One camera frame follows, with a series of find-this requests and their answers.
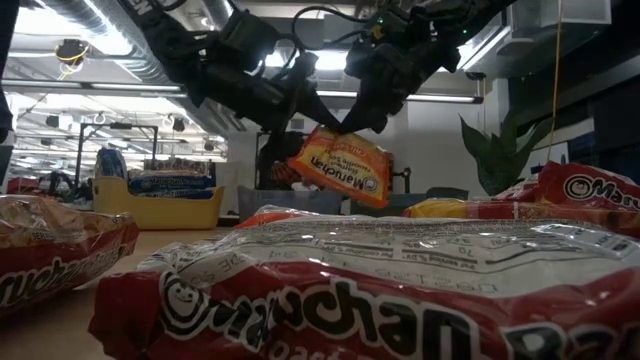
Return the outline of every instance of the plastic wrapper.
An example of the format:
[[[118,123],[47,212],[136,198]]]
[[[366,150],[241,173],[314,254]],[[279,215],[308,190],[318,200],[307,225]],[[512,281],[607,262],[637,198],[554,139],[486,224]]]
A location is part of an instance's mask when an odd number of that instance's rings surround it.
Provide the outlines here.
[[[211,199],[213,191],[199,189],[162,190],[139,193],[137,196],[172,199]]]
[[[101,280],[118,359],[636,359],[640,248],[569,221],[311,216]]]
[[[541,201],[640,211],[640,187],[631,179],[580,164],[550,163],[539,179]]]
[[[131,179],[129,191],[139,194],[154,191],[206,189],[213,186],[213,180],[207,176],[141,176]]]
[[[581,220],[640,239],[640,212],[511,201],[426,200],[405,211],[413,218]]]
[[[256,211],[256,213],[252,217],[236,225],[236,228],[241,229],[251,226],[268,224],[285,219],[314,215],[320,214],[304,210],[285,208],[281,206],[265,205],[258,209],[258,211]]]
[[[73,289],[131,254],[129,215],[68,209],[35,196],[0,196],[0,316]]]
[[[118,150],[102,148],[98,151],[95,177],[117,176],[128,181],[127,163]]]
[[[389,153],[359,135],[317,127],[289,165],[317,185],[383,208],[389,203],[390,160]]]
[[[538,200],[538,174],[508,188],[493,197],[494,200],[535,202]]]

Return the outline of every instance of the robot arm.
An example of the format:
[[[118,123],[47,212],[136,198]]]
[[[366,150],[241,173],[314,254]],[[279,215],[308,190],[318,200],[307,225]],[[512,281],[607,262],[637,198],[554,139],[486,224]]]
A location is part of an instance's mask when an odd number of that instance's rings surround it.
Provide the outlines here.
[[[296,112],[342,133],[381,132],[387,116],[400,111],[440,67],[454,72],[460,61],[457,47],[515,1],[435,0],[409,13],[382,7],[366,21],[347,56],[345,72],[360,79],[360,89],[341,124],[307,81],[317,57],[304,51],[295,34],[280,34],[247,11],[234,11],[221,31],[193,33],[167,15],[160,0],[118,0],[168,77],[185,86],[195,105],[211,98],[276,134],[284,132]],[[263,78],[265,57],[281,39],[291,40],[301,55],[291,69],[285,67],[285,76]]]
[[[395,6],[381,8],[347,56],[345,72],[360,79],[360,89],[341,130],[372,128],[380,133],[387,116],[398,113],[440,67],[455,72],[457,48],[515,1],[431,1],[409,14]]]
[[[265,57],[277,41],[289,39],[296,47],[298,42],[259,17],[234,11],[221,31],[189,32],[157,0],[118,2],[169,79],[183,85],[196,106],[211,98],[271,132],[284,131],[296,112],[333,129],[340,125],[307,81],[315,69],[314,54],[302,52],[286,77],[262,77]]]

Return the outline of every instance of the yellow crate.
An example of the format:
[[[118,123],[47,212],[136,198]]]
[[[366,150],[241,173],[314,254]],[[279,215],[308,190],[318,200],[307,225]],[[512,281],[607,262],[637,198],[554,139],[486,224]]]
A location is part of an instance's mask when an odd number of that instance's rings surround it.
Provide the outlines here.
[[[212,229],[218,224],[224,186],[211,199],[168,199],[133,196],[124,179],[100,176],[93,187],[94,211],[130,213],[142,230]]]

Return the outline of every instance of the pipe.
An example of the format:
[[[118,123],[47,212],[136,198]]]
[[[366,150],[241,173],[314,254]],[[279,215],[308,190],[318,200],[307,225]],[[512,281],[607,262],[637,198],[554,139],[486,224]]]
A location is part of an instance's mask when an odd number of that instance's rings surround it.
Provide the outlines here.
[[[103,53],[131,52],[146,61],[122,61],[120,65],[142,82],[169,84],[160,62],[153,57],[144,36],[116,1],[38,0],[70,22],[86,28],[92,45]]]
[[[120,5],[114,0],[36,0],[41,5],[50,8],[58,15],[63,16],[68,21],[84,26],[95,37],[92,44],[98,47],[98,42],[116,43],[129,45],[131,53],[128,56],[144,58],[146,61],[118,61],[118,64],[131,74],[145,83],[171,84],[171,81],[164,74],[162,65],[153,56],[144,36],[133,23],[131,18],[125,13]],[[219,9],[225,0],[207,0],[212,9]],[[224,12],[214,12],[217,16],[222,16]],[[208,119],[211,114],[203,112],[194,106],[189,99],[171,99],[170,101],[182,106],[187,112],[203,115],[202,119]],[[211,121],[199,121],[203,130],[212,133],[225,133],[218,124]]]

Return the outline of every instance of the cable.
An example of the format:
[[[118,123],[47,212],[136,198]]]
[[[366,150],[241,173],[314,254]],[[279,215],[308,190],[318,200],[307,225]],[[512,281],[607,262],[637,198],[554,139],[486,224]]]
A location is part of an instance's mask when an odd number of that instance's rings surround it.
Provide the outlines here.
[[[297,37],[297,35],[296,35],[296,22],[298,21],[298,19],[299,19],[303,14],[308,13],[308,12],[311,12],[311,11],[324,11],[324,12],[328,12],[328,13],[330,13],[330,14],[333,14],[333,15],[336,15],[336,16],[338,16],[338,17],[341,17],[341,18],[343,18],[343,19],[345,19],[345,20],[347,20],[347,21],[351,21],[351,22],[355,22],[355,23],[360,23],[360,24],[365,24],[365,23],[369,22],[369,20],[370,20],[370,19],[360,19],[360,18],[357,18],[357,17],[355,17],[355,16],[350,16],[350,15],[344,14],[344,13],[342,13],[342,12],[338,11],[338,10],[334,10],[334,9],[328,8],[328,7],[326,7],[326,6],[321,6],[321,5],[308,6],[308,7],[304,8],[304,9],[302,9],[302,10],[298,11],[298,12],[296,13],[296,15],[293,17],[293,20],[291,21],[291,33],[292,33],[293,35],[295,35],[296,37]],[[341,41],[343,41],[343,40],[345,40],[345,39],[348,39],[349,37],[354,36],[354,33],[356,33],[356,31],[353,31],[353,32],[350,32],[349,34],[343,35],[343,36],[341,36],[339,39],[333,40],[330,44],[335,45],[335,44],[337,44],[338,42],[341,42]],[[302,44],[302,41],[301,41],[301,40],[298,40],[298,41],[300,41],[300,43],[301,43],[301,45],[302,45],[302,48],[303,48],[303,49],[307,49],[307,50],[309,50],[309,49],[313,49],[313,48],[311,48],[311,47],[307,47],[307,46],[305,46],[304,44]]]
[[[560,17],[558,19],[558,30],[556,33],[556,70],[553,80],[553,120],[551,122],[551,134],[549,135],[549,150],[547,152],[547,163],[551,160],[551,147],[553,146],[553,134],[556,131],[556,119],[558,117],[558,88],[560,85],[560,45],[562,38],[562,16],[564,11],[564,1],[560,0]]]
[[[164,6],[162,5],[159,1],[157,0],[151,0],[152,3],[154,3],[154,5],[156,5],[157,7],[159,7],[160,9],[162,9],[162,11],[173,11],[177,8],[179,8],[180,6],[184,5],[187,3],[187,0],[176,0],[176,2],[174,2],[171,5],[168,6]]]
[[[59,46],[56,46],[55,53],[56,53],[56,57],[58,58],[58,60],[60,60],[60,61],[74,61],[74,64],[75,64],[75,60],[78,60],[81,57],[85,56],[87,54],[87,51],[89,51],[90,47],[91,46],[87,45],[80,54],[72,56],[70,58],[63,58],[63,57],[60,57],[60,56],[57,55]]]
[[[296,53],[298,52],[301,53],[302,49],[304,48],[304,45],[302,44],[300,39],[294,34],[282,34],[279,40],[291,41],[293,43],[293,51],[291,52],[291,55],[289,55],[289,58],[287,59],[287,61],[282,65],[282,68],[280,69],[280,71],[278,71],[278,73],[271,78],[272,80],[279,80],[284,75],[286,75],[286,73],[289,71],[289,65],[291,65],[291,62],[296,57]]]
[[[71,66],[74,66],[76,64],[76,61],[78,61],[78,59],[73,61],[73,64]],[[67,77],[67,75],[69,75],[69,72],[65,72],[64,74],[60,75],[60,77],[58,77],[58,80],[64,80],[64,78]],[[30,108],[28,108],[25,112],[23,112],[22,114],[18,115],[18,117],[16,118],[16,124],[18,123],[18,120],[22,119],[25,115],[31,113],[31,111],[33,111],[33,109],[36,108],[36,106],[38,106],[43,100],[44,98],[46,98],[47,96],[49,96],[49,94],[51,94],[51,91],[47,92],[46,94],[42,95],[42,97],[40,99],[38,99],[38,101],[36,101],[35,104],[33,104],[33,106],[31,106]]]
[[[229,6],[231,6],[233,11],[240,11],[238,5],[233,0],[227,0],[227,3],[229,3]]]

